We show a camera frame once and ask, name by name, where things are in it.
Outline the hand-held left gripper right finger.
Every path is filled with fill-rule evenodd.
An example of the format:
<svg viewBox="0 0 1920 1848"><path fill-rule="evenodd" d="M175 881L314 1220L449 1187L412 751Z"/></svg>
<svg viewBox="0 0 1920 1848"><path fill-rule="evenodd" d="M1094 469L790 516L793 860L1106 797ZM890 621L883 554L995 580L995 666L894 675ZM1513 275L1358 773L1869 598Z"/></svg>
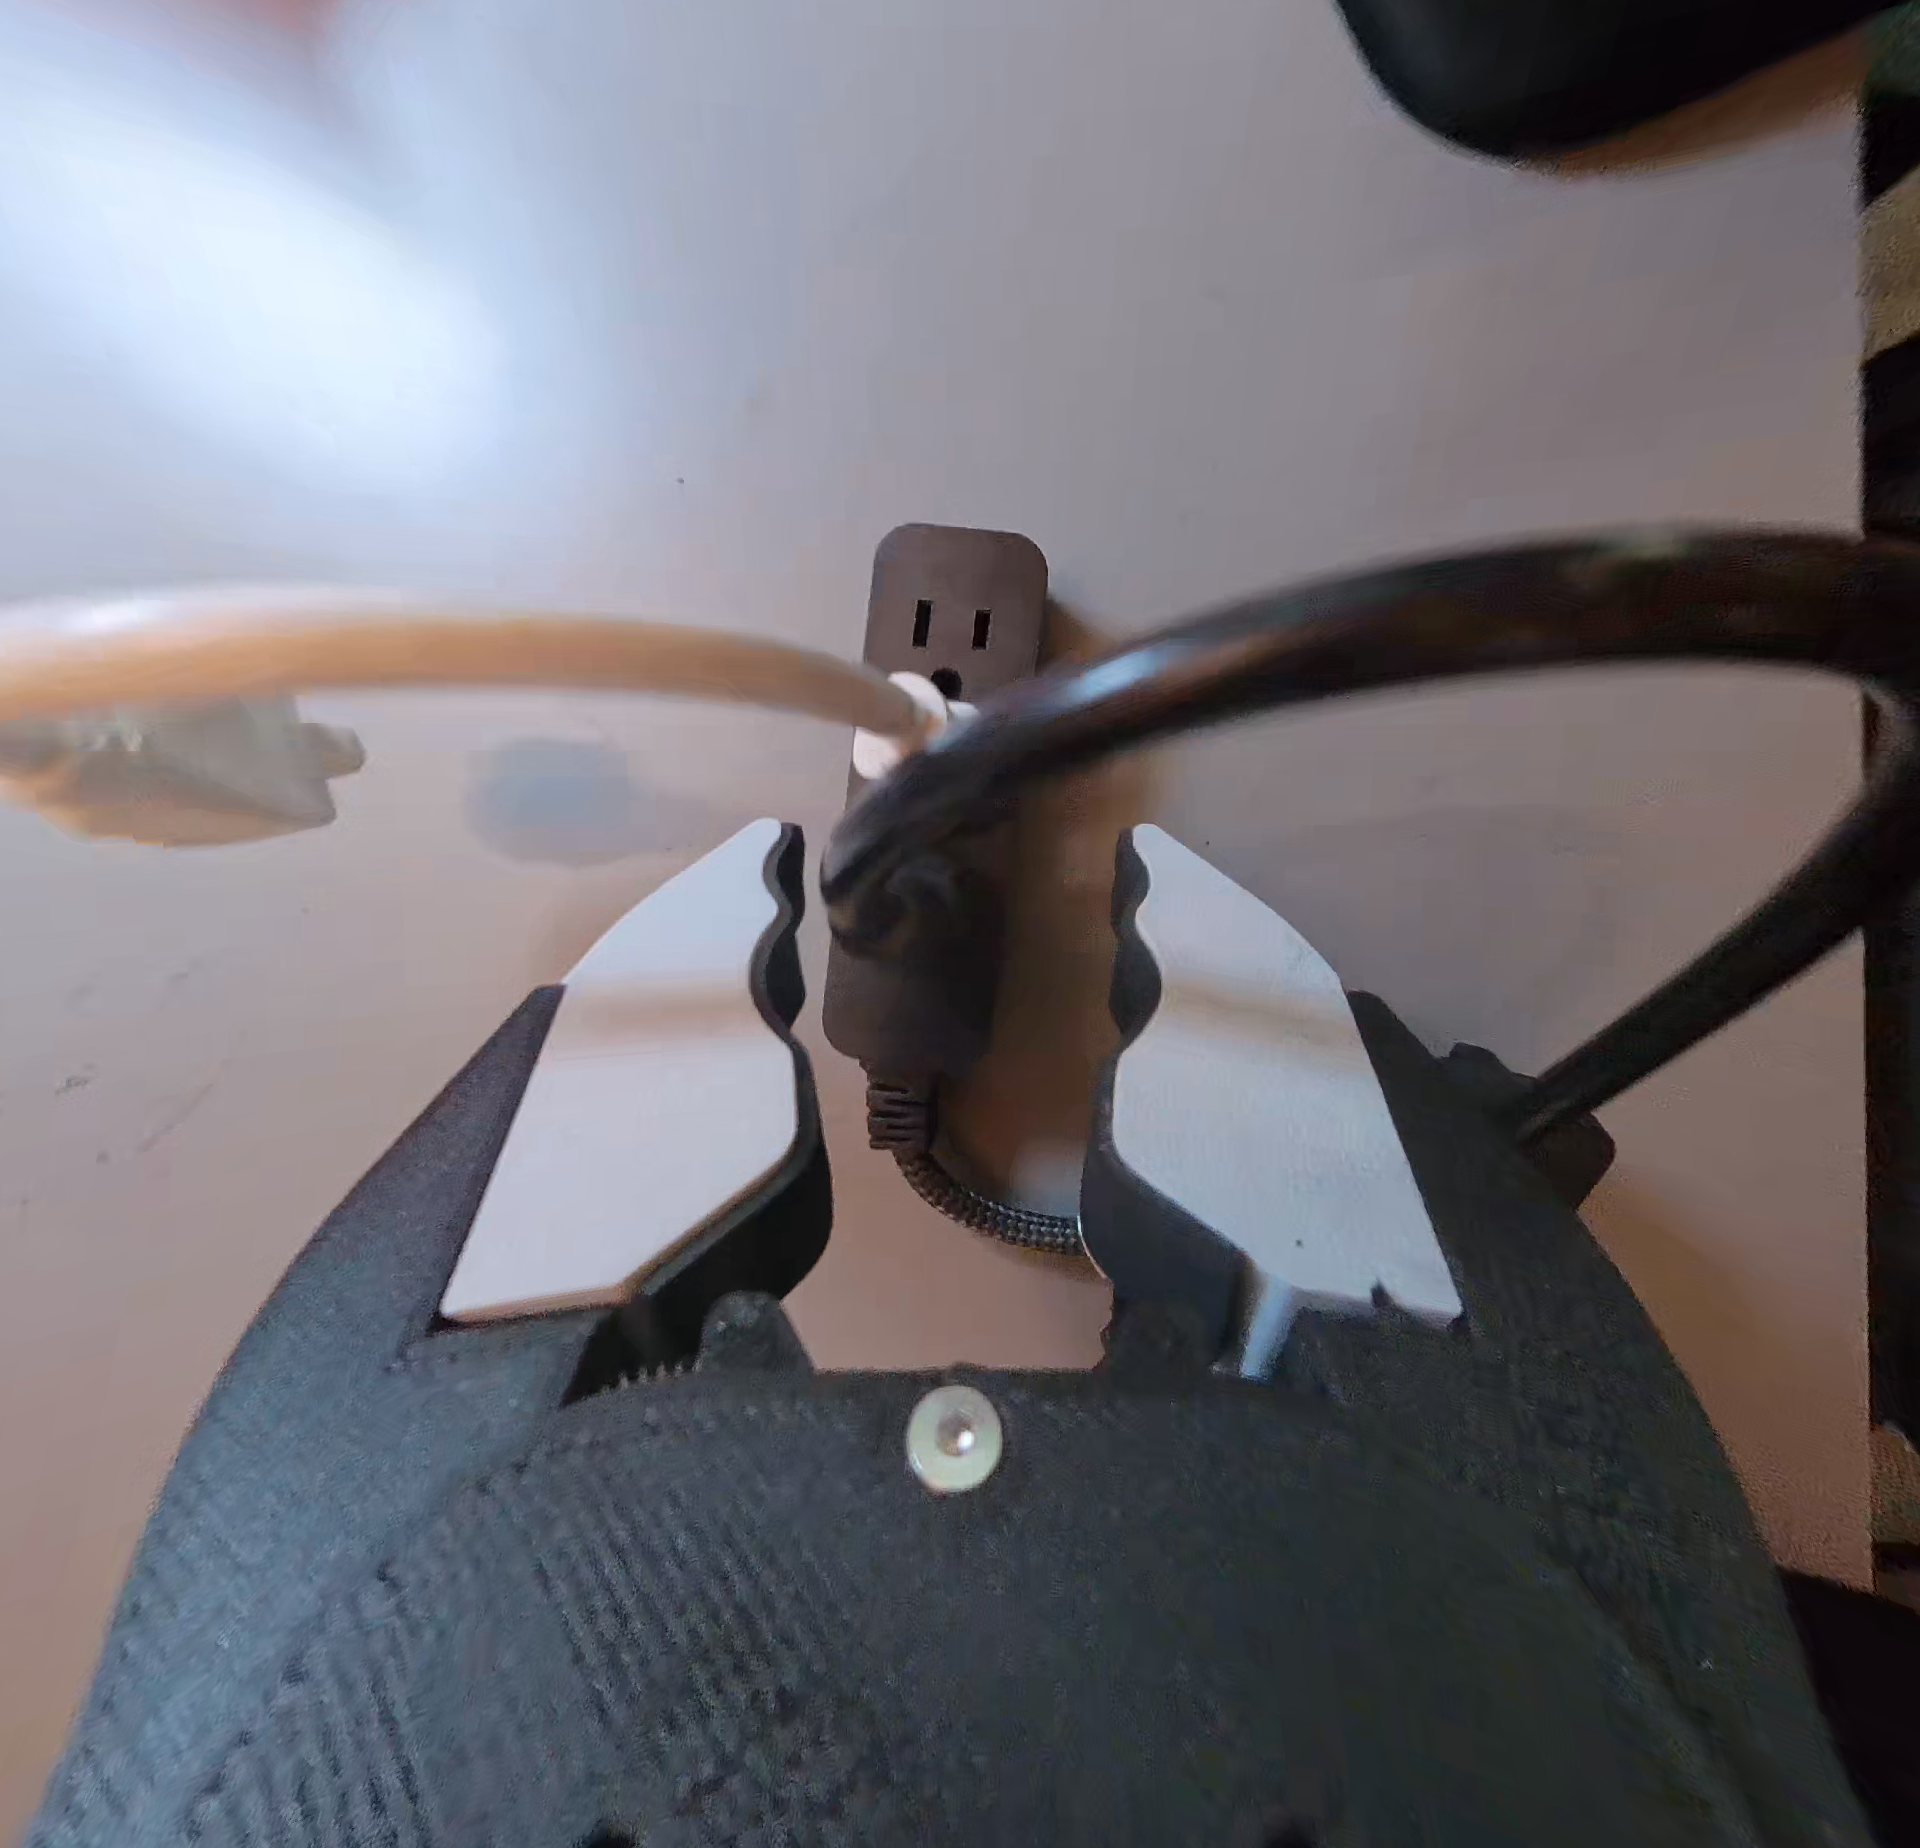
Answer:
<svg viewBox="0 0 1920 1848"><path fill-rule="evenodd" d="M1461 1292L1334 968L1163 828L1116 841L1110 1010L1080 1239L1116 1308L1163 1308L1263 1378L1305 1314L1446 1329Z"/></svg>

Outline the person's right forearm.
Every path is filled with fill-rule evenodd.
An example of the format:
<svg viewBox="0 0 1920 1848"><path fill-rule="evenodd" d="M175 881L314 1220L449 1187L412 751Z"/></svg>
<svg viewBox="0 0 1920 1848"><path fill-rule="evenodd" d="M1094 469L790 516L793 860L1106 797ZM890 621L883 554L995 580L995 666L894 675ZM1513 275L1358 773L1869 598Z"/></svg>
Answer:
<svg viewBox="0 0 1920 1848"><path fill-rule="evenodd" d="M1493 158L1582 149L1908 0L1333 0L1380 90Z"/></svg>

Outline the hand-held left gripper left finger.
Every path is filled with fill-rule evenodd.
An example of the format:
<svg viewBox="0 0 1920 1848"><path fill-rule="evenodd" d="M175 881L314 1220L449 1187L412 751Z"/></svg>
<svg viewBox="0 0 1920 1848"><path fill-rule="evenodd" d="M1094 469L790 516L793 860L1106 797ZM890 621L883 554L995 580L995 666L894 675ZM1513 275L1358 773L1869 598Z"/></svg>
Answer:
<svg viewBox="0 0 1920 1848"><path fill-rule="evenodd" d="M803 1007L803 831L757 819L563 973L442 1318L790 1292L831 1178Z"/></svg>

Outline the black power strip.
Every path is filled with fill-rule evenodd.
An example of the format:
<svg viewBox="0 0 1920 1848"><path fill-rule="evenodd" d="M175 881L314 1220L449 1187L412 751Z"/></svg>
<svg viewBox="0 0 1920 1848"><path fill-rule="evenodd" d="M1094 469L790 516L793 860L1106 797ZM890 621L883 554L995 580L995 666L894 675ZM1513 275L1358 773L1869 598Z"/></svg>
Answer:
<svg viewBox="0 0 1920 1848"><path fill-rule="evenodd" d="M907 522L877 544L862 656L930 684L958 719L1026 682L1044 656L1047 566L1023 535ZM941 1154L941 1103L992 1035L1005 964L1013 811L973 808L907 867L887 952L830 934L825 1037L866 1080L870 1145L948 1221L1022 1249L1081 1258L1077 1218L978 1187Z"/></svg>

